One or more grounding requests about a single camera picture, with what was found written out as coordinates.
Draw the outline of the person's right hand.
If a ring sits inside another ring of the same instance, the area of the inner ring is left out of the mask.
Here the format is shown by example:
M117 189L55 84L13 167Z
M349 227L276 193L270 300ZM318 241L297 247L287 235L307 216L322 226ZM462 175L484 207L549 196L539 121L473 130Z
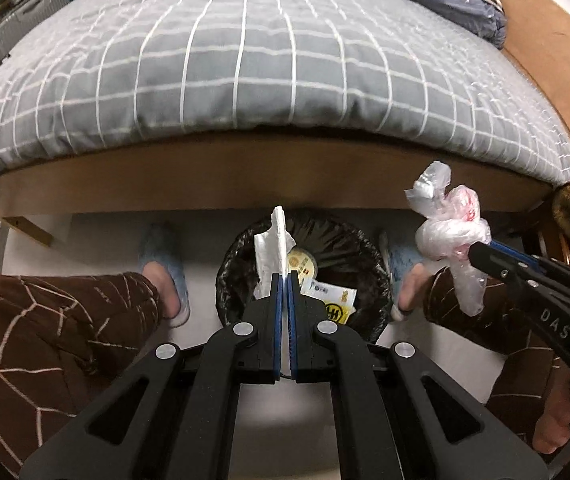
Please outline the person's right hand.
M561 363L555 371L544 410L535 426L532 447L552 454L570 440L570 368Z

